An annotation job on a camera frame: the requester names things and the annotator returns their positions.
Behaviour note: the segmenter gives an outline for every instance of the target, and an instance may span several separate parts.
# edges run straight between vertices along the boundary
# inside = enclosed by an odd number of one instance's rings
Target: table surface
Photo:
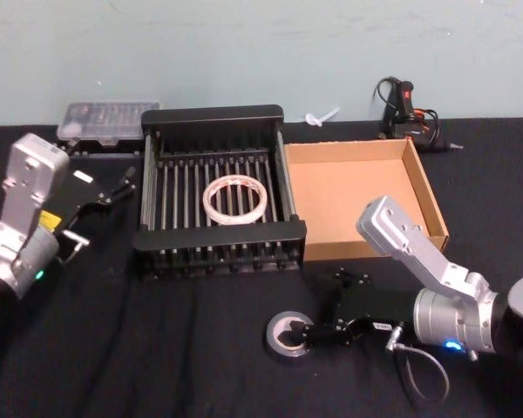
[[[523,118],[453,119],[443,128],[465,147],[422,156],[451,235],[445,254],[505,291],[523,276]],[[0,183],[13,141],[29,131],[53,140],[55,129],[0,127]],[[367,139],[376,131],[375,122],[294,124],[284,137]],[[109,185],[132,161],[74,163]],[[131,262],[138,204],[95,220],[92,248],[24,301],[0,357],[0,416],[523,416],[521,359],[483,355],[471,363],[431,348],[452,392],[417,412],[380,336],[314,350],[295,365],[271,359],[265,324],[288,309],[319,318],[314,287],[295,272],[139,282]],[[370,273],[377,286],[418,288],[392,260],[342,265]],[[332,272],[338,264],[313,268]],[[428,390],[439,390],[429,367],[416,369]]]

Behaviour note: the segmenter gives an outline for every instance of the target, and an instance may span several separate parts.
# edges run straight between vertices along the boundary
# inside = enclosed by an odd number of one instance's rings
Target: clear plastic organizer
[[[114,147],[120,140],[143,141],[141,115],[158,109],[160,102],[154,100],[71,103],[58,126],[58,139],[96,141],[103,147]]]

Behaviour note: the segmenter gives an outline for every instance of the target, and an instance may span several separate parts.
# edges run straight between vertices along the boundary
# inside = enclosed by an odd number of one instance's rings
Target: clear tape roll
[[[226,215],[217,210],[211,204],[211,198],[223,187],[231,185],[243,185],[252,189],[260,197],[260,203],[248,213],[243,215],[231,216]],[[214,222],[220,225],[243,225],[252,224],[256,222],[264,213],[268,206],[268,193],[265,187],[256,179],[252,179],[249,176],[242,176],[240,174],[231,174],[229,176],[219,177],[215,179],[206,187],[203,192],[203,208],[206,211],[207,216]]]

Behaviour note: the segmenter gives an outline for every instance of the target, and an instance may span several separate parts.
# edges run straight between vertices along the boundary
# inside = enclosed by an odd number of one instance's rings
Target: open cardboard tray
[[[304,260],[377,257],[356,223],[386,194],[444,250],[447,228],[410,140],[288,144],[285,157],[296,213],[308,228]]]

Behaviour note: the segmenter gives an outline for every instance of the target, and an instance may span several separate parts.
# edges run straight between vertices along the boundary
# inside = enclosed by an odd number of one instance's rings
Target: white label
[[[91,183],[93,181],[93,177],[88,176],[84,172],[81,172],[80,170],[76,170],[73,172],[73,175],[76,176],[80,180],[84,180],[85,183]]]
[[[372,325],[375,329],[379,329],[380,331],[391,331],[393,329],[390,324],[383,324],[381,322],[373,322]]]

